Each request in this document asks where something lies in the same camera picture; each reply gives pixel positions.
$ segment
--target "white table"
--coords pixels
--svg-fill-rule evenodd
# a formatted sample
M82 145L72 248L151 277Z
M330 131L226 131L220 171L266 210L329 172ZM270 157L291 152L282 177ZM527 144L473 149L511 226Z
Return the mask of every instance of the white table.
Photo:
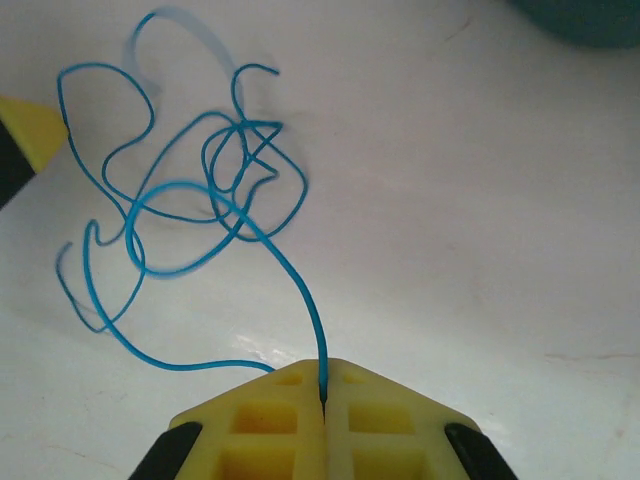
M240 63L282 71L248 75L247 102L290 126L281 144L309 172L308 200L276 243L314 293L331 355L470 415L522 479L636 478L638 52L562 45L493 0L182 4ZM154 6L4 0L0 91L55 106L58 70L117 62ZM141 62L165 87L160 132L115 169L121 179L198 111L229 105L228 82L196 42L160 22L145 38ZM108 76L70 81L68 98L94 169L144 121L141 101ZM187 141L157 180L196 172L188 155L199 146ZM295 194L282 182L259 221ZM77 245L90 218L118 225L68 147L0 213L7 480L124 479L171 416L259 374L165 372L84 329L53 262L76 242L65 270L86 298ZM211 236L145 228L163 264ZM122 244L96 255L115 308L135 271ZM255 245L145 283L122 328L169 361L283 366L316 354L301 299Z

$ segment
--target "yellow plastic part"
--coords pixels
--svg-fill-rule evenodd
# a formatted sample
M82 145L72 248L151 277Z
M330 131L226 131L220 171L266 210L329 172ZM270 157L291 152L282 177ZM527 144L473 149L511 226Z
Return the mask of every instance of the yellow plastic part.
M444 426L468 417L346 362L304 360L175 417L202 431L175 480L468 480Z
M0 121L36 173L67 138L60 114L35 103L0 96Z

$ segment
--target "black rubber edge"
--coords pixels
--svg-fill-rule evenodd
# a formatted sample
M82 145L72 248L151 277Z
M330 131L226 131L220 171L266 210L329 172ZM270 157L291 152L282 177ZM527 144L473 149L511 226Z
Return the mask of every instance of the black rubber edge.
M470 480L518 480L486 435L459 423L444 431Z
M0 122L0 208L35 175L29 161Z
M175 480L201 431L189 422L160 435L129 480Z

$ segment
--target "blue plastic wire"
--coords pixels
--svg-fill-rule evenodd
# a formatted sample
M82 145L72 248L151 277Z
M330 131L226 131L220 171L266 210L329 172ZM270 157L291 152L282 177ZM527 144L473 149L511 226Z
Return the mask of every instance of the blue plastic wire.
M176 21L183 28L191 31L209 48L209 50L213 53L217 60L222 64L226 73L230 76L231 100L238 119L234 120L231 116L218 110L208 110L198 115L184 128L182 128L176 135L174 135L174 137L166 144L166 146L161 149L160 153L155 158L151 167L142 179L142 182L140 183L136 194L134 196L129 196L121 191L111 181L111 179L109 178L109 166L111 164L111 161L120 153L122 153L129 147L143 141L153 130L156 122L155 110L148 91L151 91L151 93L153 94L157 94L159 92L159 87L142 76L136 61L135 52L137 40L144 26L147 25L149 21L154 17L162 17ZM179 275L184 275L205 265L213 257L219 254L226 246L228 246L233 240L237 239L244 242L260 242L267 248L267 250L269 250L269 252L271 252L271 254L276 258L276 260L278 260L285 271L289 274L294 284L299 289L309 311L309 316L311 317L311 323L316 335L316 342L318 346L318 382L320 388L320 397L322 402L324 403L327 398L328 354L322 323L320 321L320 317L311 293L309 292L309 289L304 283L302 277L270 239L272 236L276 235L278 232L284 229L293 219L293 217L298 213L307 195L308 182L306 176L304 175L304 172L300 169L300 167L295 162L293 162L293 160L291 160L280 148L272 143L277 135L282 131L283 124L281 122L275 121L250 120L246 117L243 109L240 75L248 69L262 70L272 75L278 75L278 71L273 68L256 63L244 65L236 69L233 66L233 61L231 60L229 52L224 47L222 42L220 42L220 40L204 24L195 19L195 17L191 16L191 14L175 7L163 7L160 9L156 9L146 15L140 21L140 23L138 23L131 37L125 45L123 63L126 67L126 70L101 62L80 63L62 70L57 79L60 110L62 112L64 123L70 132L68 141L71 152L83 173L93 183L93 185L98 188L98 190L115 206L123 220L122 227L111 238L101 237L100 226L98 221L95 219L89 221L84 231L82 244L82 265L84 278L86 281L89 298L91 299L91 303L93 304L93 307L95 309L94 313L100 318L103 323L101 327L94 327L89 323L85 314L85 310L89 309L82 305L75 298L62 273L63 259L68 253L71 247L71 243L66 244L58 253L58 256L56 258L56 275L60 281L60 285L62 286L65 295L71 303L72 308L74 309L80 320L92 332L100 333L108 330L133 355L159 368L176 371L191 371L217 367L239 366L258 368L270 372L273 370L271 366L261 362L250 360L217 360L191 364L166 363L142 352L135 345L133 345L116 327L116 322L120 318L122 318L122 316L127 312L129 307L135 300L147 275L158 278L172 278ZM80 153L78 152L69 121L69 115L67 112L64 95L65 78L74 73L90 69L99 69L116 73L117 75L124 78L143 98L149 112L149 120L146 128L132 140L118 146L105 157L101 169L102 183L89 171ZM153 173L166 157L167 153L182 139L182 137L184 137L184 135L191 131L195 126L200 124L203 120L208 118L222 119L225 121L226 126L212 133L205 140L202 146L200 152L200 163L202 166L204 183L196 183L186 180L171 181L162 183L147 190L148 183ZM268 135L264 135L262 132L265 130L269 130L271 131L271 133L269 133ZM260 143L257 148L253 150L249 148L247 134L251 134L258 138ZM221 152L232 138L237 138L239 141L242 149L242 162L233 179L233 182L231 183L231 186L228 188L222 188L215 178L214 171ZM218 139L220 139L219 145L216 147L213 154L208 155L209 146L214 140ZM279 172L276 168L259 158L259 155L265 149L272 150L276 155L284 160L285 163L295 171L302 184L300 197L295 206L279 225L267 232L264 232L249 216L250 208L259 188L264 186L266 183L276 180L279 176ZM261 167L265 171L265 175L251 185L244 202L239 202L237 199L238 188L244 179L244 175L247 169L253 164ZM149 203L155 197L171 190L195 191L206 195L209 199L209 203L211 204L211 216L208 218L196 218L176 215L149 206ZM135 229L135 222L141 210L163 218L169 218L187 223L220 225L226 230L227 233L224 238L220 240L216 245L214 245L208 252L195 259L191 263L175 268L160 269L149 265L146 261L142 239ZM243 226L248 227L253 232L253 236L241 234L240 229ZM114 244L122 237L124 237L125 239L125 245L129 258L139 271L139 276L135 287L133 288L129 298L124 302L122 308L115 315L109 316L102 301L100 300L93 280L94 275L91 270L90 247L93 243L98 247L106 247Z

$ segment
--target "teal object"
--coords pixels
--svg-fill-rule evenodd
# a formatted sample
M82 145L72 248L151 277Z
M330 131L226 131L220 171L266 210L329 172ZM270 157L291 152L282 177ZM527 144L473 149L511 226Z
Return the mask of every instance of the teal object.
M577 45L640 45L640 0L511 0L533 22Z

